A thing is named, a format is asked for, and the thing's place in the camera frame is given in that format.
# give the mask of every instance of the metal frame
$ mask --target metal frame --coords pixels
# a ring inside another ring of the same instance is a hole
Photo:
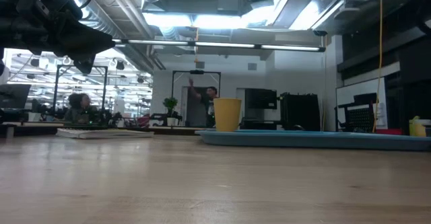
[[[171,91],[170,91],[170,97],[174,97],[174,78],[175,78],[175,74],[176,73],[190,73],[191,75],[192,74],[196,74],[196,73],[193,73],[193,72],[195,72],[194,70],[190,70],[190,71],[177,71],[177,70],[175,70],[175,71],[173,71],[172,72],[172,87],[171,87]],[[222,88],[222,73],[221,72],[207,72],[207,71],[202,71],[203,72],[203,74],[206,74],[206,73],[215,73],[215,74],[218,74],[218,95],[220,95],[220,90],[221,90],[221,88]]]
[[[55,112],[55,107],[57,105],[57,90],[59,88],[59,79],[64,73],[60,74],[60,69],[62,67],[75,67],[73,65],[57,65],[57,73],[55,74],[55,87],[54,87],[54,102],[53,102],[53,112]],[[93,66],[93,68],[105,69],[104,82],[103,82],[103,96],[102,96],[102,110],[105,108],[105,96],[106,96],[106,83],[108,82],[108,67],[107,66]]]

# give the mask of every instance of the man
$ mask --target man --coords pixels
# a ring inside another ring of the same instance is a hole
[[[205,111],[207,112],[207,127],[211,128],[216,125],[216,119],[214,118],[214,99],[218,98],[217,88],[208,87],[207,93],[203,96],[196,92],[193,87],[193,79],[189,79],[190,92],[192,95],[205,106]]]

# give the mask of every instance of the seated person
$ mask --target seated person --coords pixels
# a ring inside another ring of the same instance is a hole
[[[74,124],[87,124],[90,122],[89,113],[94,109],[87,94],[71,94],[69,96],[71,108],[66,112],[65,121]]]

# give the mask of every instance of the yellow cup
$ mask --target yellow cup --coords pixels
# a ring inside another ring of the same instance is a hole
[[[241,100],[239,99],[214,99],[215,127],[217,131],[235,131],[238,128],[240,111]]]

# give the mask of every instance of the blue tray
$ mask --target blue tray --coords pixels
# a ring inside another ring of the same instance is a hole
[[[431,137],[290,130],[198,130],[196,134],[207,144],[225,146],[431,151]]]

